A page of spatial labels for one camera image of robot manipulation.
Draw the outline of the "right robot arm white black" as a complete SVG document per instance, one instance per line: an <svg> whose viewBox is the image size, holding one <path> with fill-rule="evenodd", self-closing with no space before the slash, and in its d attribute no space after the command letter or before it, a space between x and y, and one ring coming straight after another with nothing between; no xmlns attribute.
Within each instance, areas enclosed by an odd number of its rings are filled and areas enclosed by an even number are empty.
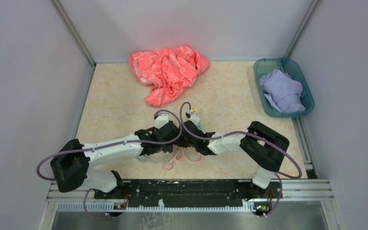
<svg viewBox="0 0 368 230"><path fill-rule="evenodd" d="M203 132L192 121L184 122L176 146L192 147L202 155L219 155L229 152L245 152L258 165L252 178L251 193L264 197L270 189L269 183L279 171L284 159L283 152L289 147L289 140L261 122L253 121L245 131L227 134Z"/></svg>

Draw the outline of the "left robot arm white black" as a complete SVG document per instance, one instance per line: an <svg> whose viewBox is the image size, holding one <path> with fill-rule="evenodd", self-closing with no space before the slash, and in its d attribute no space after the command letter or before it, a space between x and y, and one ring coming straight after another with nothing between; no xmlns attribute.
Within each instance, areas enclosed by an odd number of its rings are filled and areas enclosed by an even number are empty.
<svg viewBox="0 0 368 230"><path fill-rule="evenodd" d="M161 127L140 129L114 141L81 144L78 139L72 139L50 161L58 190L67 193L78 188L93 189L119 198L125 191L120 175L116 171L98 170L97 166L157 153L172 145L180 134L180 128L169 121Z"/></svg>

